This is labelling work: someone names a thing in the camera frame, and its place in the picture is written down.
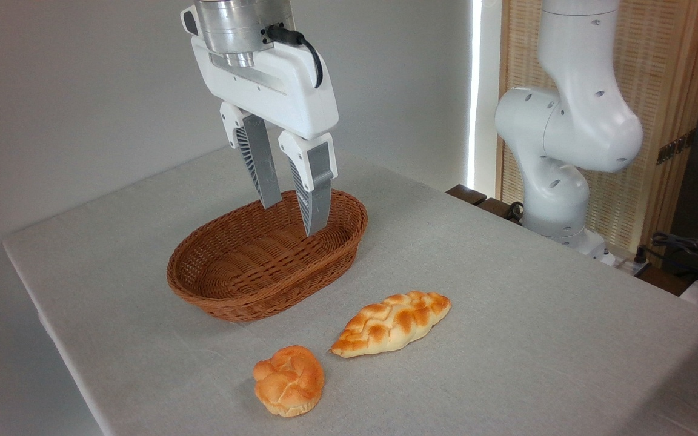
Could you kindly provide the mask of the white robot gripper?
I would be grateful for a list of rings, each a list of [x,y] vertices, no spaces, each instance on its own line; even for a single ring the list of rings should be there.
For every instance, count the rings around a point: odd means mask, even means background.
[[[282,201],[264,122],[269,121],[288,130],[281,132],[279,146],[288,157],[305,233],[311,237],[324,229],[337,177],[327,132],[339,115],[327,67],[315,61],[314,49],[275,41],[294,31],[293,9],[191,6],[181,20],[206,87],[224,100],[225,134],[241,152],[263,208]]]

